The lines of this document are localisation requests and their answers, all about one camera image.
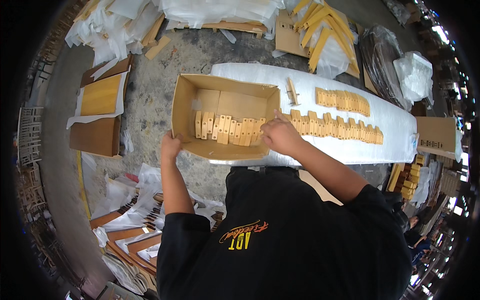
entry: white foam sheet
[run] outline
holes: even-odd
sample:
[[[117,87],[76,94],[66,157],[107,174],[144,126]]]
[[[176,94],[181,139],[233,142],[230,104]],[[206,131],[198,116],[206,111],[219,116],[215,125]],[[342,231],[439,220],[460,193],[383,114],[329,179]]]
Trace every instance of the white foam sheet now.
[[[321,78],[317,75],[291,70],[287,68],[248,63],[222,63],[212,67],[210,75],[221,76],[239,81],[275,84],[280,88],[280,107],[284,113],[289,114],[291,109],[297,109],[303,116],[308,111],[315,111],[318,117],[329,112],[333,119],[337,116],[344,120],[353,118],[365,125],[378,126],[384,134],[383,145],[367,144],[357,140],[341,141],[333,137],[303,136],[303,139],[313,144],[318,149],[327,153],[344,164],[376,164],[411,162],[416,151],[415,133],[417,122],[415,117],[401,108],[380,99],[368,92],[353,86]],[[286,85],[290,77],[297,91],[300,105],[292,106],[288,98]],[[336,108],[327,108],[315,103],[315,88],[326,90],[344,90],[356,93],[367,99],[370,103],[370,117],[359,113],[339,111]],[[232,166],[299,166],[300,163],[293,158],[270,151],[269,155],[260,160],[210,160],[213,164]]]
[[[119,92],[117,94],[117,102],[115,105],[115,112],[111,114],[81,116],[80,112],[82,110],[82,99],[84,97],[85,90],[85,88],[82,87],[80,89],[80,94],[77,97],[77,108],[75,109],[75,116],[68,118],[67,129],[69,129],[74,123],[90,123],[101,118],[114,118],[118,115],[121,115],[123,113],[123,87],[125,86],[125,80],[127,78],[128,72],[130,72],[130,67],[128,71],[121,73]]]

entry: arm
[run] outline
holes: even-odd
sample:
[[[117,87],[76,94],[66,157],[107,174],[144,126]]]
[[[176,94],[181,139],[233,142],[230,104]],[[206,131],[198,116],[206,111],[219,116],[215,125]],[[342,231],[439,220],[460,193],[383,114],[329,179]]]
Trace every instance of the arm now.
[[[291,156],[342,203],[355,199],[368,182],[355,171],[302,139],[279,111],[276,119],[261,126],[262,139],[272,150]]]
[[[181,150],[182,139],[181,134],[172,138],[171,130],[162,139],[160,167],[165,215],[171,213],[195,213],[183,177],[177,168],[177,155]]]
[[[415,243],[415,245],[413,245],[413,247],[416,248],[421,241],[426,240],[426,239],[427,239],[427,236],[426,236],[426,235],[422,236],[422,237]]]

